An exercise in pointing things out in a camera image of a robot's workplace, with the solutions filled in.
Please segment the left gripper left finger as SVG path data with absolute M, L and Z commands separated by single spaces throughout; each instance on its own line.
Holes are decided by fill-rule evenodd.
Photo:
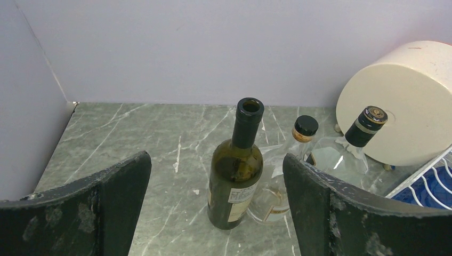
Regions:
M 141 151 L 63 186 L 1 201 L 1 255 L 128 255 L 151 167 Z

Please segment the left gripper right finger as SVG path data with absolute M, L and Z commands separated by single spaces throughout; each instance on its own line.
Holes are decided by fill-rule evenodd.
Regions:
M 298 157 L 283 161 L 301 255 L 451 255 L 451 211 L 381 197 Z

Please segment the clear bottle black cap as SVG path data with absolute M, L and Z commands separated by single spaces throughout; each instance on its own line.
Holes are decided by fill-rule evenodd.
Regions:
M 318 128 L 315 118 L 301 115 L 292 126 L 291 136 L 281 146 L 263 155 L 263 173 L 247 209 L 247 214 L 256 222 L 271 225 L 289 212 L 283 175 L 284 158 L 288 153 L 301 157 Z

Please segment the dark bottle black cap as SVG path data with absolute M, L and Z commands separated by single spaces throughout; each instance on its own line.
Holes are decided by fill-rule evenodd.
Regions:
M 387 113 L 367 106 L 342 137 L 319 139 L 306 154 L 305 161 L 317 169 L 356 187 L 368 172 L 364 146 L 388 121 Z

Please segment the green wine bottle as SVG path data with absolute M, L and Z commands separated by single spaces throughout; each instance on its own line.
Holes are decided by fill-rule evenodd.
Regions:
M 213 152 L 207 214 L 218 229 L 230 230 L 240 224 L 257 189 L 263 173 L 263 156 L 255 138 L 263 114 L 264 104 L 260 100 L 241 99 L 232 137 Z

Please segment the blue plastic tray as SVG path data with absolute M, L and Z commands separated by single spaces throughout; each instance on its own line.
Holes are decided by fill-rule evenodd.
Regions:
M 422 207 L 451 210 L 451 168 L 433 167 L 392 199 Z

